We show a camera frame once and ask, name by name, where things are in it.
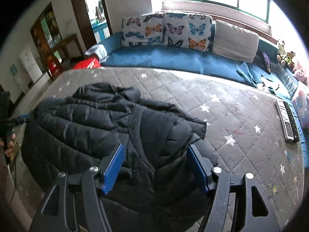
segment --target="blue bedsheet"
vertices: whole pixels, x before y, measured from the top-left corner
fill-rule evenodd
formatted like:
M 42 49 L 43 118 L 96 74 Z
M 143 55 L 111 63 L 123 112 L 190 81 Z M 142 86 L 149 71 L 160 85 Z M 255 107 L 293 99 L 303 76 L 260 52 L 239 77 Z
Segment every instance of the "blue bedsheet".
M 180 70 L 233 80 L 256 87 L 261 83 L 261 75 L 279 84 L 276 95 L 287 101 L 292 109 L 299 131 L 305 167 L 309 167 L 308 135 L 303 133 L 288 90 L 278 76 L 267 74 L 261 64 L 246 64 L 222 56 L 214 55 L 211 50 L 200 52 L 191 49 L 157 46 L 124 47 L 114 50 L 104 66 L 134 66 L 157 69 Z

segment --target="mattress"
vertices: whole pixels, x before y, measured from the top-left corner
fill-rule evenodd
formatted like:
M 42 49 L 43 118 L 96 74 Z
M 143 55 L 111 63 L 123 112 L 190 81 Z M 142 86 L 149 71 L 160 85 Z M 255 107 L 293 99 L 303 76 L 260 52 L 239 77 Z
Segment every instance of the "mattress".
M 42 96 L 67 97 L 86 84 L 110 82 L 139 88 L 142 97 L 176 104 L 207 122 L 204 142 L 218 155 L 219 166 L 231 174 L 253 173 L 268 195 L 284 228 L 302 200 L 304 166 L 300 143 L 286 143 L 274 104 L 276 96 L 221 78 L 148 68 L 70 70 L 61 74 Z M 44 195 L 18 155 L 19 195 L 33 217 Z M 233 219 L 231 194 L 224 231 Z M 188 231 L 197 231 L 202 218 Z

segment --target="green window frame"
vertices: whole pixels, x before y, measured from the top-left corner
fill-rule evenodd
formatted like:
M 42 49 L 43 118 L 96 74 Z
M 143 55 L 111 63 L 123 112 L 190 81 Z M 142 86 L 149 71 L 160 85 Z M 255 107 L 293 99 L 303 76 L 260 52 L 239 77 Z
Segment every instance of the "green window frame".
M 269 19 L 270 0 L 267 0 L 266 19 L 259 18 L 258 16 L 255 16 L 255 15 L 253 15 L 253 14 L 247 12 L 247 11 L 239 9 L 239 0 L 237 0 L 237 7 L 230 6 L 230 5 L 227 5 L 227 4 L 224 4 L 224 3 L 209 1 L 209 0 L 187 0 L 187 1 L 199 1 L 199 2 L 205 2 L 205 3 L 212 3 L 212 4 L 216 4 L 216 5 L 221 5 L 221 6 L 224 6 L 224 7 L 228 7 L 228 8 L 234 9 L 234 10 L 238 10 L 238 11 L 244 12 L 244 13 L 250 15 L 250 16 L 253 16 L 253 17 L 257 18 L 257 19 L 260 19 L 261 21 L 263 21 L 265 23 L 268 23 L 268 19 Z

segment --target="person's hand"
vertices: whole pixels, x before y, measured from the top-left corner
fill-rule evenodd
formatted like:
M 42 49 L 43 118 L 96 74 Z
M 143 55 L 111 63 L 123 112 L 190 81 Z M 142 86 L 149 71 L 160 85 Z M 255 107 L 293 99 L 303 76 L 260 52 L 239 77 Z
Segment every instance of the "person's hand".
M 15 133 L 12 135 L 12 140 L 7 143 L 7 150 L 5 150 L 5 154 L 11 158 L 14 154 L 13 147 L 14 147 L 14 140 L 16 139 Z M 4 146 L 4 142 L 0 138 L 0 147 Z

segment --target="pink plush toy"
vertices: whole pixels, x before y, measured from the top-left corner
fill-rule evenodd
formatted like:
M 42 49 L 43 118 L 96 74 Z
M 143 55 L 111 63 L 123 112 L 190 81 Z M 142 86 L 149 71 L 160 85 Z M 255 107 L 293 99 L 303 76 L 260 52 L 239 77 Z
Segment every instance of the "pink plush toy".
M 293 76 L 302 83 L 306 80 L 303 69 L 296 70 Z

